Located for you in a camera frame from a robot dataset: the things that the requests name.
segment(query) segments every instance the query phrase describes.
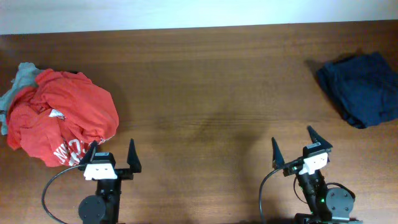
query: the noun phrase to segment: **red cloth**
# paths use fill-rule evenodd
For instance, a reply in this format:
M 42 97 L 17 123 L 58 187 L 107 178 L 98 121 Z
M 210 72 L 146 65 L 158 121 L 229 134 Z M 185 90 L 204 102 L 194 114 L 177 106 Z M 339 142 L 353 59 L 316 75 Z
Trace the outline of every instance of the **red cloth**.
M 14 150 L 22 147 L 49 167 L 74 166 L 91 142 L 116 134 L 119 117 L 111 94 L 83 73 L 47 69 L 35 80 L 39 87 L 20 91 L 7 114 L 7 143 Z

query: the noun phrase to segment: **folded cloth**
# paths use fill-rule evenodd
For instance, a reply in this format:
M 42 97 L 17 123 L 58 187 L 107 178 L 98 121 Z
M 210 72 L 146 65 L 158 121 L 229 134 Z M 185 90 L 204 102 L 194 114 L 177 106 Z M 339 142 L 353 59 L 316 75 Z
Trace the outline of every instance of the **folded cloth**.
M 42 71 L 43 70 L 36 68 L 33 63 L 24 62 L 19 64 L 17 75 L 15 79 L 11 81 L 13 82 L 12 88 L 0 98 L 0 110 L 4 111 L 0 114 L 0 122 L 2 122 L 2 135 L 7 134 L 8 129 L 6 123 L 6 115 L 12 100 L 23 88 L 27 86 L 37 86 L 35 78 Z
M 398 74 L 379 53 L 326 63 L 317 76 L 350 125 L 367 128 L 398 118 Z
M 47 69 L 12 102 L 7 143 L 22 147 L 46 166 L 74 166 L 93 141 L 105 142 L 116 134 L 119 117 L 111 94 L 92 84 L 83 73 Z

